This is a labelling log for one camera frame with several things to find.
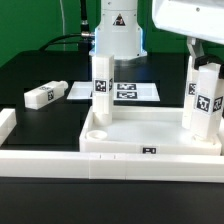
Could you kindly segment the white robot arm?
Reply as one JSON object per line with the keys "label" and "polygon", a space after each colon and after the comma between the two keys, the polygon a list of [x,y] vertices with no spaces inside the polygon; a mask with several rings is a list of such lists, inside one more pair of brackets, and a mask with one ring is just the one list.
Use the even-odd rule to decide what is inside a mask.
{"label": "white robot arm", "polygon": [[[101,0],[91,56],[113,55],[120,65],[145,60],[137,6],[138,0]],[[202,41],[224,45],[224,0],[152,0],[152,20],[158,29],[186,36],[193,58],[204,54]]]}

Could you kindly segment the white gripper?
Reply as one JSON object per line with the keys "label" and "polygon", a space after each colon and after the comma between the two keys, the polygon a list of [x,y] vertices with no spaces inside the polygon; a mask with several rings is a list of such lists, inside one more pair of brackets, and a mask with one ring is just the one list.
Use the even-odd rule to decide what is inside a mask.
{"label": "white gripper", "polygon": [[158,29],[190,36],[187,47],[195,70],[222,64],[218,56],[204,53],[202,40],[224,45],[224,0],[153,0],[152,19]]}

